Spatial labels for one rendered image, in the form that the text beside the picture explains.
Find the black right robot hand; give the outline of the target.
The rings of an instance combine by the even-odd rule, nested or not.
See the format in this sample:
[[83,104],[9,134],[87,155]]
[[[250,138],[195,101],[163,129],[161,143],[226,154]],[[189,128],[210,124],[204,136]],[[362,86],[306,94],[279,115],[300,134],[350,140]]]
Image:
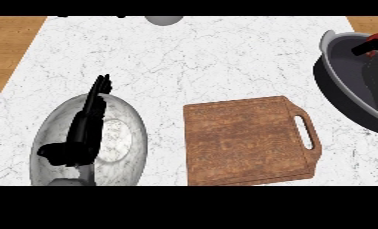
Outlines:
[[365,85],[371,91],[375,104],[378,106],[378,33],[372,34],[366,41],[352,49],[355,56],[366,55],[365,53],[377,50],[377,54],[366,62],[362,69]]

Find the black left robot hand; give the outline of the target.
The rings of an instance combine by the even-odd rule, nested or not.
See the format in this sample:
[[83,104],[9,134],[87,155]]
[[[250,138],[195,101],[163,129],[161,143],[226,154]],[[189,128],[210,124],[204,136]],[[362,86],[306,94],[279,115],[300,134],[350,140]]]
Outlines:
[[108,94],[111,90],[109,75],[99,75],[83,109],[76,114],[67,140],[62,143],[45,144],[39,148],[37,155],[45,157],[53,166],[77,167],[93,163],[101,149],[107,110],[102,94]]

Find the dark grey pot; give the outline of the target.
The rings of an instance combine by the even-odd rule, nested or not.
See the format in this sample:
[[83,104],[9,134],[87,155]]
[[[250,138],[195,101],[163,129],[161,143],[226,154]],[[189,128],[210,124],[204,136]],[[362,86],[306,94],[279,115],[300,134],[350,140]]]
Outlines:
[[378,133],[378,106],[362,76],[369,58],[366,55],[355,56],[352,53],[352,49],[369,36],[356,32],[325,32],[313,75],[322,94],[338,111],[355,123]]

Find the brown wooden cutting board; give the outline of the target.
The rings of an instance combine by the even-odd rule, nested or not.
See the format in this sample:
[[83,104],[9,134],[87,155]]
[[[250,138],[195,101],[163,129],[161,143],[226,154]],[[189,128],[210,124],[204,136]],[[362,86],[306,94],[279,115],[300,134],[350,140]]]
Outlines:
[[183,107],[189,185],[254,185],[315,176],[322,145],[284,96]]

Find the grey round object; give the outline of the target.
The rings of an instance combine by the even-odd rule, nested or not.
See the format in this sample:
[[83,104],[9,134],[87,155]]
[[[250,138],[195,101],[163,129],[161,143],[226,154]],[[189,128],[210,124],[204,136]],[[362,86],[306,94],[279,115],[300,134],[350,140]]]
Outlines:
[[182,19],[182,16],[146,16],[146,20],[157,26],[170,26]]

